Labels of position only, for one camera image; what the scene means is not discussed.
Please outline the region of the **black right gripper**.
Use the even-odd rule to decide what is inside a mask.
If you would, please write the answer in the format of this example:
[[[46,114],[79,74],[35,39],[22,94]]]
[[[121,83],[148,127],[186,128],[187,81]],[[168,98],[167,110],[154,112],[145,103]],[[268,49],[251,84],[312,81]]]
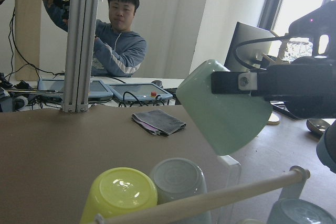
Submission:
[[[283,101],[298,118],[335,118],[335,1],[292,22],[288,36],[310,39],[312,55],[255,72],[213,72],[212,93],[251,93]]]

